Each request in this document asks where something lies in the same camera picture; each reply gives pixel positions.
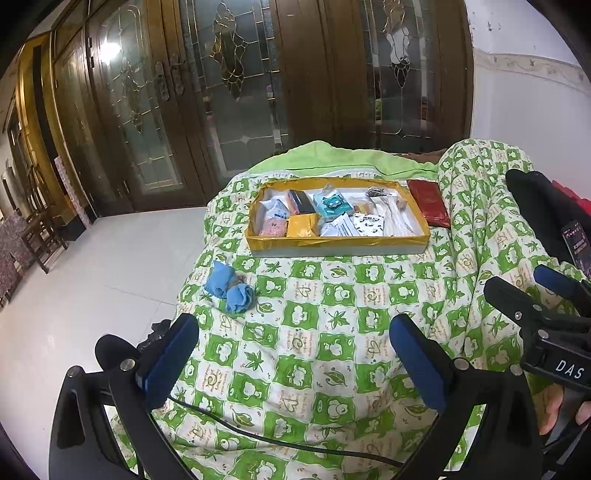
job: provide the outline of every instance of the chair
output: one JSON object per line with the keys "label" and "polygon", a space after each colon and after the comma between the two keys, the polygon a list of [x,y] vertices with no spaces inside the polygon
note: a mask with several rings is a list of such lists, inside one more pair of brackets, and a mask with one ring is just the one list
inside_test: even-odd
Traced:
{"label": "chair", "polygon": [[32,213],[27,218],[28,225],[22,232],[21,238],[39,266],[45,273],[49,273],[46,266],[49,258],[60,246],[64,249],[67,249],[68,246],[57,231],[47,204],[42,200],[40,191],[43,183],[41,179],[36,166],[31,165],[25,182],[25,195]]}

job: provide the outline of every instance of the yellow package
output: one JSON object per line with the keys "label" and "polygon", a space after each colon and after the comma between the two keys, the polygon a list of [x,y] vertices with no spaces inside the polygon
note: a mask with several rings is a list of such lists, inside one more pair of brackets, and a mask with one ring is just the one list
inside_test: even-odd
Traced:
{"label": "yellow package", "polygon": [[316,233],[317,225],[317,213],[292,215],[287,219],[287,236],[318,236]]}

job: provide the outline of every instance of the door handle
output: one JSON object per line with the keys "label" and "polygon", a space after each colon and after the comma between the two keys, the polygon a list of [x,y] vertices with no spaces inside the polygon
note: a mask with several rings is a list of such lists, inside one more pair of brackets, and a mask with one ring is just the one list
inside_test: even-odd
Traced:
{"label": "door handle", "polygon": [[160,92],[160,99],[164,102],[168,102],[170,93],[168,92],[168,85],[166,85],[166,77],[164,76],[162,62],[157,61],[154,65],[154,69],[156,70],[156,77],[154,78],[156,82],[156,90]]}
{"label": "door handle", "polygon": [[178,53],[170,56],[170,75],[173,78],[174,91],[177,95],[184,92],[183,75],[181,74],[181,61]]}

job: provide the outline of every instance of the yellow tray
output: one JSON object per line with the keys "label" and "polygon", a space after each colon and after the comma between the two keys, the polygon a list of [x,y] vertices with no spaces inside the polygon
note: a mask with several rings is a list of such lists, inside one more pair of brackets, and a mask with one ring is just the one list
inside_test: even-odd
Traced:
{"label": "yellow tray", "polygon": [[[318,236],[308,238],[287,238],[255,235],[255,224],[261,200],[265,191],[273,189],[316,190],[330,183],[337,189],[369,188],[381,186],[396,190],[408,202],[408,208],[423,230],[418,236]],[[333,177],[311,177],[295,180],[277,180],[265,183],[251,204],[249,222],[246,229],[246,241],[253,257],[349,257],[363,255],[408,255],[421,254],[427,248],[430,237],[429,226],[421,213],[417,202],[410,192],[397,181],[348,179]]]}

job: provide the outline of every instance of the card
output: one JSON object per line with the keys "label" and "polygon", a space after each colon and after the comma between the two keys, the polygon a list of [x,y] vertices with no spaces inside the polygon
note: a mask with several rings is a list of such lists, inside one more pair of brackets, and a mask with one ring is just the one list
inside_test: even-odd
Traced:
{"label": "card", "polygon": [[591,278],[591,247],[581,224],[578,221],[570,222],[562,229],[562,236],[573,257],[574,266]]}

